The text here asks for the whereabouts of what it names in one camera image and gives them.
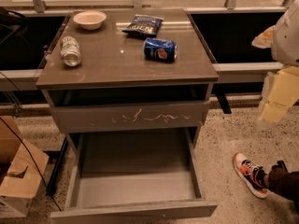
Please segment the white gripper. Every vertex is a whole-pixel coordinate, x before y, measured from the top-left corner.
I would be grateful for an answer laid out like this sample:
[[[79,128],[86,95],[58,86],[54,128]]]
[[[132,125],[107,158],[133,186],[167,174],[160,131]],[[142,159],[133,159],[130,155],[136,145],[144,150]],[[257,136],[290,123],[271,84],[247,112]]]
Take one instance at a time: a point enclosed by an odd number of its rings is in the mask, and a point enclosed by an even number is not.
[[[269,72],[263,82],[257,124],[278,124],[299,100],[299,0],[295,0],[278,20],[257,35],[251,45],[259,49],[272,46],[272,58],[287,66]]]

